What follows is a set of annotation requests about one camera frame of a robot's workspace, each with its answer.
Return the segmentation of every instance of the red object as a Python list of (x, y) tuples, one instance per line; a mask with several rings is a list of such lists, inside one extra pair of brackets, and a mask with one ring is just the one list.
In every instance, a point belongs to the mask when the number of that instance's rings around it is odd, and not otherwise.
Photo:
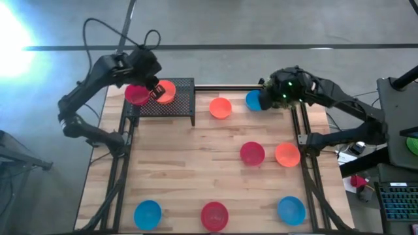
[(150, 92), (145, 87), (129, 85), (125, 90), (125, 99), (134, 105), (144, 105), (150, 99)]
[(276, 147), (276, 160), (282, 166), (294, 167), (300, 162), (299, 149), (292, 143), (281, 143)]
[(168, 80), (160, 80), (158, 85), (161, 85), (165, 92), (164, 94), (157, 99), (157, 102), (160, 104), (169, 104), (174, 100), (176, 95), (176, 86)]
[(228, 210), (220, 202), (207, 203), (201, 213), (203, 226), (210, 232), (219, 232), (228, 223)]
[(227, 99), (218, 97), (210, 102), (209, 111), (215, 118), (225, 119), (233, 111), (233, 106)]
[(367, 181), (365, 179), (361, 178), (360, 176), (352, 176), (351, 179), (350, 179), (350, 184), (351, 184), (351, 186), (358, 188), (358, 187), (361, 187), (363, 185), (366, 185)]
[(245, 165), (257, 166), (260, 165), (266, 157), (264, 148), (256, 142), (247, 142), (241, 147), (241, 160)]

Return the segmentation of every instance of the blue bowl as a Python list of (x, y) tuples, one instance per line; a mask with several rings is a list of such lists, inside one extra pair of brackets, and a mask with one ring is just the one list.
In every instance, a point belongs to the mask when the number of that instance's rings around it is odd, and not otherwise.
[(294, 196), (287, 196), (281, 199), (277, 211), (279, 217), (288, 225), (301, 225), (306, 217), (303, 203)]
[(251, 111), (261, 111), (259, 94), (259, 90), (254, 90), (250, 91), (246, 96), (246, 104)]
[(133, 219), (140, 230), (152, 230), (159, 224), (161, 216), (159, 204), (152, 200), (145, 200), (137, 206)]

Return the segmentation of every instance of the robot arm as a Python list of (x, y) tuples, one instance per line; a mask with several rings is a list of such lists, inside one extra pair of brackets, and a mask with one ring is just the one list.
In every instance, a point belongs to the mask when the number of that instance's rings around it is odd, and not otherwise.
[(123, 154), (125, 144), (119, 133), (108, 133), (86, 123), (76, 111), (100, 89), (110, 85), (121, 87), (123, 84), (134, 84), (154, 91), (159, 82), (155, 74), (160, 70), (156, 56), (143, 47), (137, 47), (130, 55), (101, 56), (89, 76), (83, 82), (78, 82), (77, 87), (58, 102), (58, 120), (64, 135), (71, 138), (85, 136), (93, 142), (102, 142), (114, 157)]
[(308, 156), (318, 156), (326, 146), (363, 141), (367, 144), (385, 143), (383, 112), (344, 93), (334, 82), (319, 78), (296, 67), (277, 70), (267, 82), (261, 81), (264, 89), (259, 95), (261, 108), (271, 108), (274, 102), (306, 102), (310, 106), (320, 104), (336, 107), (364, 121), (355, 129), (332, 134), (312, 133), (298, 136), (298, 142)]

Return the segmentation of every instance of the wooden tabletop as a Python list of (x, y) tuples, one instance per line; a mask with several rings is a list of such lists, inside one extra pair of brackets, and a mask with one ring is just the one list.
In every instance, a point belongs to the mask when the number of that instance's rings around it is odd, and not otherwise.
[[(118, 129), (123, 92), (124, 88), (109, 88), (100, 128)], [(195, 127), (187, 117), (140, 119), (133, 139), (120, 232), (143, 232), (135, 226), (133, 214), (137, 205), (147, 199), (157, 201), (163, 210), (159, 226), (150, 232), (207, 232), (200, 215), (202, 207), (211, 201), (223, 203), (229, 211), (229, 222), (222, 232), (312, 230), (308, 212), (304, 223), (297, 227), (286, 225), (277, 215), (278, 201), (289, 195), (301, 199), (308, 210), (300, 165), (286, 168), (274, 158), (279, 143), (296, 143), (291, 113), (273, 109), (250, 112), (245, 95), (242, 91), (196, 92)], [(215, 97), (225, 97), (233, 105), (232, 114), (225, 120), (217, 120), (209, 113), (210, 101)], [(329, 132), (322, 107), (308, 107), (308, 115), (312, 132)], [(261, 166), (248, 167), (240, 160), (240, 148), (249, 141), (265, 149), (266, 159)], [(103, 147), (95, 149), (92, 159), (107, 151)], [(322, 153), (318, 163), (325, 197), (343, 221), (353, 227), (335, 154)], [(83, 227), (103, 202), (110, 165), (111, 156), (89, 168), (75, 228)]]

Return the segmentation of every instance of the keyboard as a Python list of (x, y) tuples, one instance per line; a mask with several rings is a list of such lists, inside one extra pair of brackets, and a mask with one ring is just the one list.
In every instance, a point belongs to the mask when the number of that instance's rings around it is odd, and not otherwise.
[(418, 221), (418, 182), (376, 183), (375, 188), (387, 221)]

